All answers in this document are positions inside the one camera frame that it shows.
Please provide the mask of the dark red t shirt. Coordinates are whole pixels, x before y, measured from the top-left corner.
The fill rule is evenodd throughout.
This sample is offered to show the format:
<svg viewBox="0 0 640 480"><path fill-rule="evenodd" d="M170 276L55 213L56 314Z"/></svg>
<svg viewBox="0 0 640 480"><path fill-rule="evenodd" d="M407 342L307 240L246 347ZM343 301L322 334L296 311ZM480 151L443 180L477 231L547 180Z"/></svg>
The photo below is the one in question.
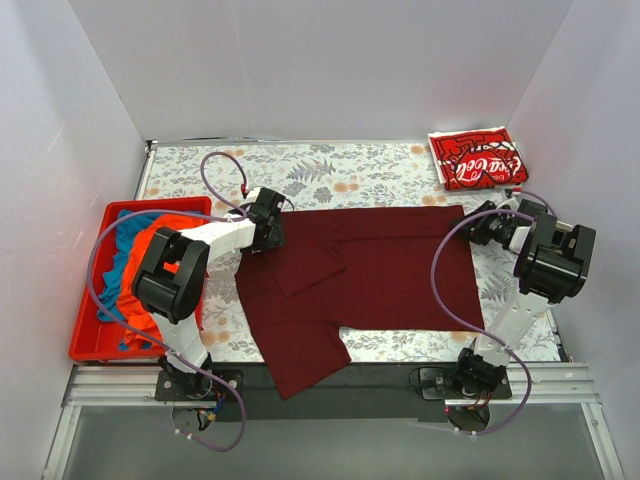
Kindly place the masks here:
<svg viewBox="0 0 640 480"><path fill-rule="evenodd" d="M468 241L435 253L461 206L285 212L286 243L235 274L252 337L282 399L348 365L343 327L459 331L484 325Z"/></svg>

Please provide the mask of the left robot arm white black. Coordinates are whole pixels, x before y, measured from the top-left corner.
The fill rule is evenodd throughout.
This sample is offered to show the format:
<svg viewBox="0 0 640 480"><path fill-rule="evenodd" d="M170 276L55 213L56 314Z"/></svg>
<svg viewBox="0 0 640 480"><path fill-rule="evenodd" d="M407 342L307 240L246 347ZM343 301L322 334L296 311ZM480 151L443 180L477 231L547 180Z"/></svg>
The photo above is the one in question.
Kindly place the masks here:
<svg viewBox="0 0 640 480"><path fill-rule="evenodd" d="M247 208L221 218L176 230L156 230L132 282L132 294L151 315L162 336L167 363L180 371L178 387L193 400L213 386L203 369L209 359L195 312L210 264L240 250L251 253L285 245L281 210L288 199L260 187L248 195Z"/></svg>

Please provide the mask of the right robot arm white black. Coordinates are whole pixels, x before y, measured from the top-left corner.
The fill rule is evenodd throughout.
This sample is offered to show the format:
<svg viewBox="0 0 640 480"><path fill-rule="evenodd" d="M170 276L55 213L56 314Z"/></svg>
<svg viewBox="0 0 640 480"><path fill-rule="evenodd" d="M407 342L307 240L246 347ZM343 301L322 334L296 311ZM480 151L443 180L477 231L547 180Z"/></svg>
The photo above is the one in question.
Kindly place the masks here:
<svg viewBox="0 0 640 480"><path fill-rule="evenodd" d="M490 395L507 381L506 367L515 347L535 319L582 290L590 269L596 231L559 221L540 201L510 197L484 202L451 223L455 233L485 246L496 242L517 255L515 289L494 319L458 356L451 388L467 398Z"/></svg>

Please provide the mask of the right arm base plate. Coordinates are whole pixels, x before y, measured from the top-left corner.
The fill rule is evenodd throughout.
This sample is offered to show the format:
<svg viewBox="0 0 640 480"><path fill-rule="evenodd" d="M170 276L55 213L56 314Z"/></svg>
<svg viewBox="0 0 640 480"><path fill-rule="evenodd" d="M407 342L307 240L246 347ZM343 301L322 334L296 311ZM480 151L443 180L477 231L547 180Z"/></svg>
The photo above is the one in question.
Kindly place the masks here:
<svg viewBox="0 0 640 480"><path fill-rule="evenodd" d="M492 400L509 400L512 390L506 377L489 392L480 386L466 386L454 377L451 366L422 366L408 374L409 385L425 401L442 401L447 421L459 430L484 431L488 428Z"/></svg>

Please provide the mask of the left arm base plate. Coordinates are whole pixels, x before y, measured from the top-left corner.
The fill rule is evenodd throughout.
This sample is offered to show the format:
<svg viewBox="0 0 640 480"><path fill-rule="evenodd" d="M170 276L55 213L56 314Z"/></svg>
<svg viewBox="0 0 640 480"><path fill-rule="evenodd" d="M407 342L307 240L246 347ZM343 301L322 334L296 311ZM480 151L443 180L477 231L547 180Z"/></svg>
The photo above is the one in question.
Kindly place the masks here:
<svg viewBox="0 0 640 480"><path fill-rule="evenodd" d="M227 382L235 391L242 394L244 387L244 372L239 369L215 370L213 374ZM180 386L171 375L161 370L156 382L154 399L160 402L169 401L204 401L214 402L225 397L226 401L236 401L230 388L226 388L219 382L212 381L208 377L196 388L195 391L188 387Z"/></svg>

